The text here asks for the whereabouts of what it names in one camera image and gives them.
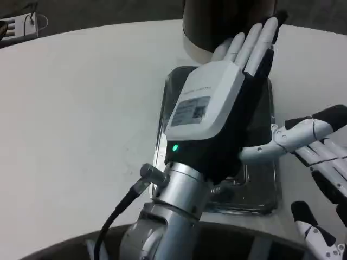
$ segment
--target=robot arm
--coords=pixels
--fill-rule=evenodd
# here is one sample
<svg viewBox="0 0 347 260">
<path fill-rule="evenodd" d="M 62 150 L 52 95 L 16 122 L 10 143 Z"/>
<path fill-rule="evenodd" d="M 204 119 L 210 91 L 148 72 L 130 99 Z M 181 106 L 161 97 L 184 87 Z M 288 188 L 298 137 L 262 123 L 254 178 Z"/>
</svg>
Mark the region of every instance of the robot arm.
<svg viewBox="0 0 347 260">
<path fill-rule="evenodd" d="M 225 169 L 241 166 L 241 162 L 276 159 L 347 123 L 347 108 L 332 107 L 309 118 L 289 120 L 282 128 L 272 126 L 269 144 L 242 149 L 285 18 L 286 14 L 278 14 L 264 26 L 254 25 L 247 37 L 238 34 L 216 49 L 214 61 L 190 73 L 166 127 L 165 171 L 142 167 L 140 180 L 102 227 L 95 260 L 99 260 L 101 242 L 113 220 L 149 182 L 158 185 L 153 202 L 144 205 L 137 222 L 125 233 L 120 259 L 191 259 L 198 221 L 211 188 L 228 175 Z M 332 120 L 336 111 L 339 116 Z"/>
</svg>

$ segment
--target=dark floor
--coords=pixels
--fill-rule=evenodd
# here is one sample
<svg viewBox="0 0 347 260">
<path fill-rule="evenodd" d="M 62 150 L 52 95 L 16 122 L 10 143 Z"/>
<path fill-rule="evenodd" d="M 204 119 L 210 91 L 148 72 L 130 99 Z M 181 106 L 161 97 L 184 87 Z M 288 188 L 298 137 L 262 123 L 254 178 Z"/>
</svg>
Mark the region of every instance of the dark floor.
<svg viewBox="0 0 347 260">
<path fill-rule="evenodd" d="M 1 0 L 0 17 L 30 0 Z M 278 0 L 287 24 L 347 35 L 346 0 Z M 38 12 L 49 26 L 41 36 L 106 24 L 182 18 L 182 0 L 40 0 Z"/>
</svg>

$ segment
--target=label sticker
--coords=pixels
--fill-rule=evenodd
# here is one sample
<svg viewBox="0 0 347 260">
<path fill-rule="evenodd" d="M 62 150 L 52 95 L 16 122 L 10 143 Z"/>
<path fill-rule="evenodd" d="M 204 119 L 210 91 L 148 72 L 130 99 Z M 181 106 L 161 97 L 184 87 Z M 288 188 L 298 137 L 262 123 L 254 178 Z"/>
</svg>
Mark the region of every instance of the label sticker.
<svg viewBox="0 0 347 260">
<path fill-rule="evenodd" d="M 209 96 L 196 97 L 180 102 L 173 115 L 171 126 L 199 124 L 205 116 Z"/>
</svg>

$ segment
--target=silver cylinder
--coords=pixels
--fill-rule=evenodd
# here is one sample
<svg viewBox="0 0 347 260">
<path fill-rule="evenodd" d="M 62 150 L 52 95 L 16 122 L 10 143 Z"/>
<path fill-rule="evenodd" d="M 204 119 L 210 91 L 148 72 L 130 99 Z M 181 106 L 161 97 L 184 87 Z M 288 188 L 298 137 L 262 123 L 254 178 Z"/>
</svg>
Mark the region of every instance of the silver cylinder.
<svg viewBox="0 0 347 260">
<path fill-rule="evenodd" d="M 158 187 L 152 200 L 169 204 L 200 219 L 213 183 L 205 180 L 201 173 L 178 162 L 169 163 L 164 173 L 170 176 L 170 182 L 165 188 Z"/>
</svg>

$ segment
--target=round table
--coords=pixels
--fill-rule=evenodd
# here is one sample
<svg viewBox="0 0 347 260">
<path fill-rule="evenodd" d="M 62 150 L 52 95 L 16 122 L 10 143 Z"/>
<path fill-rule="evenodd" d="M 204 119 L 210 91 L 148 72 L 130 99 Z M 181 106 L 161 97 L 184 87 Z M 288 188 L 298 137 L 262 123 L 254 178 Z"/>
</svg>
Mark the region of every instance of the round table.
<svg viewBox="0 0 347 260">
<path fill-rule="evenodd" d="M 281 28 L 270 74 L 279 125 L 347 103 L 346 46 L 343 35 Z M 165 78 L 196 64 L 186 50 L 182 21 L 72 31 L 0 50 L 1 259 L 101 228 L 141 165 L 153 161 Z M 332 138 L 347 145 L 346 134 Z M 202 220 L 297 241 L 290 203 L 305 200 L 343 238 L 309 169 L 287 155 L 280 180 L 283 202 L 271 216 L 205 213 Z M 114 225 L 134 222 L 147 201 L 143 194 Z"/>
</svg>

